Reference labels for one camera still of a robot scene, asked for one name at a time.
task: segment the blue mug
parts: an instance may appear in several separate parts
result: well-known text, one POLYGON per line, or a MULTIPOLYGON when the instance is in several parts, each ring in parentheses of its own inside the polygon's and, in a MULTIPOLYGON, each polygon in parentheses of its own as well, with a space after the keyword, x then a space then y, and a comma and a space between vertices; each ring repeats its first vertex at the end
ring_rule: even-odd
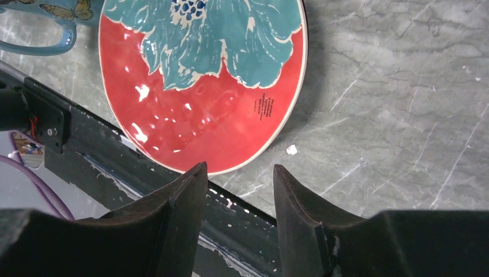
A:
POLYGON ((68 52, 76 41, 76 25, 97 26, 103 0, 0 0, 0 13, 20 10, 53 18, 63 28, 61 40, 46 47, 29 47, 0 40, 0 50, 35 56, 52 56, 68 52))

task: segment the glossy red surface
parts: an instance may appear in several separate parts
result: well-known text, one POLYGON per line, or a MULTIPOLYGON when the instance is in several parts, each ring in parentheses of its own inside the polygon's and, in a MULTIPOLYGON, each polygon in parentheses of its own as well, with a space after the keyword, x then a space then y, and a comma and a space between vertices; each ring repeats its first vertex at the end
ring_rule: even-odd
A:
POLYGON ((204 76, 189 89, 163 91, 161 74, 148 75, 141 58, 142 38, 102 16, 104 85, 128 138, 165 167, 186 171, 206 161, 210 174, 236 169, 271 143, 295 104, 306 55, 302 30, 292 36, 294 53, 268 89, 245 88, 223 67, 219 77, 204 76))

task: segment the plate rim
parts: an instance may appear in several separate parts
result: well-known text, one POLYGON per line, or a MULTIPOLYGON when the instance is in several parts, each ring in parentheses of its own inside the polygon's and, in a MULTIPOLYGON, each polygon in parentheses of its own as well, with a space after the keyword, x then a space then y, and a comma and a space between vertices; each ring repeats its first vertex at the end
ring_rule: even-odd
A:
MULTIPOLYGON (((273 132, 273 134, 262 145, 262 147, 257 152, 255 152, 255 154, 253 154, 251 157, 249 157, 244 162, 238 164, 237 166, 228 168, 226 170, 212 172, 212 173, 208 172, 208 176, 215 176, 215 175, 221 175, 221 174, 229 173, 229 172, 232 172, 232 171, 235 171, 237 169, 240 169, 243 166, 251 163, 254 159, 256 159, 263 152, 265 152, 265 150, 267 150, 267 148, 272 144, 272 142, 275 141, 275 139, 277 138, 277 136, 280 134, 280 132, 284 128, 285 124, 288 122, 288 120, 289 120, 289 118, 290 118, 290 116, 292 114, 292 110, 294 109, 295 105, 297 104, 297 100, 299 99, 300 92, 301 92, 302 87, 304 85, 304 78, 305 78, 306 70, 307 70, 307 60, 308 60, 308 57, 309 57, 309 26, 308 26, 308 23, 307 23, 306 4, 305 4, 304 0, 297 0, 297 3, 299 4, 299 13, 300 13, 300 19, 301 19, 301 22, 302 22, 301 23, 301 26, 302 27, 301 27, 300 31, 302 31, 302 51, 303 51, 303 55, 302 55, 302 63, 301 63, 301 71, 300 71, 300 75, 299 75, 299 81, 298 81, 298 84, 297 84, 297 87, 296 87, 296 90, 295 90, 295 93, 294 93, 294 97, 292 98, 292 100, 290 102, 290 105, 287 108, 287 111, 285 112, 285 115, 283 116, 282 120, 280 121, 280 124, 275 129, 275 131, 273 132)), ((108 98, 108 93, 107 93, 107 89, 106 89, 106 80, 105 80, 105 76, 104 76, 104 73, 103 73, 103 67, 102 67, 102 54, 101 54, 101 51, 100 51, 100 35, 101 35, 101 29, 102 29, 101 28, 101 21, 102 21, 102 16, 105 16, 104 11, 105 11, 106 4, 107 4, 107 1, 104 1, 103 5, 102 5, 102 11, 100 12, 99 32, 98 32, 98 40, 99 40, 99 43, 98 43, 98 51, 99 51, 99 63, 100 63, 100 71, 101 71, 101 75, 102 75, 102 83, 103 83, 103 86, 104 86, 104 94, 106 96, 106 99, 107 99, 107 102, 109 104, 110 110, 112 111, 112 114, 114 115, 114 118, 117 121, 117 124, 119 125, 119 127, 122 130, 122 132, 124 133, 124 135, 131 141, 132 144, 134 144, 134 146, 139 151, 141 151, 143 153, 143 155, 145 155, 151 161, 153 161, 153 162, 155 162, 155 163, 157 163, 157 164, 159 164, 159 165, 161 165, 161 166, 163 166, 163 167, 165 167, 167 169, 170 169, 170 170, 175 171, 177 173, 183 174, 183 173, 185 173, 185 171, 174 169, 171 166, 168 166, 168 165, 166 165, 166 164, 164 164, 164 163, 156 160, 155 158, 151 157, 151 155, 148 154, 148 153, 146 153, 146 151, 143 151, 143 149, 141 149, 141 147, 137 143, 134 142, 133 138, 131 136, 129 136, 129 134, 127 133, 127 131, 125 130, 125 128, 122 126, 121 122, 119 121, 119 118, 117 117, 117 115, 114 112, 114 108, 112 107, 112 103, 111 103, 111 101, 108 98)))

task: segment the decorative plate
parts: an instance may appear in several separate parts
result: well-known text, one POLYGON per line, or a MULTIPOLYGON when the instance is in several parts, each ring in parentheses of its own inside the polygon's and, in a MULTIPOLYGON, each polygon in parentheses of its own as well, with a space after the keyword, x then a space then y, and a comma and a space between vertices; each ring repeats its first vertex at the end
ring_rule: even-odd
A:
POLYGON ((107 99, 139 150, 209 175, 261 154, 285 125, 307 60, 302 0, 106 0, 107 99))

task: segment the blue flower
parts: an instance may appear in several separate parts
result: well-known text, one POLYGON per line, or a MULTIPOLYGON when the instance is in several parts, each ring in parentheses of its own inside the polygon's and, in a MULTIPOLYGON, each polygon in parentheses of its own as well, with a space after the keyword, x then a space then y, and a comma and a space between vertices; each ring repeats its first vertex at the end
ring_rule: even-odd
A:
POLYGON ((218 75, 221 59, 246 87, 269 87, 292 55, 301 26, 298 0, 106 0, 104 15, 145 37, 149 72, 161 67, 164 89, 218 75))

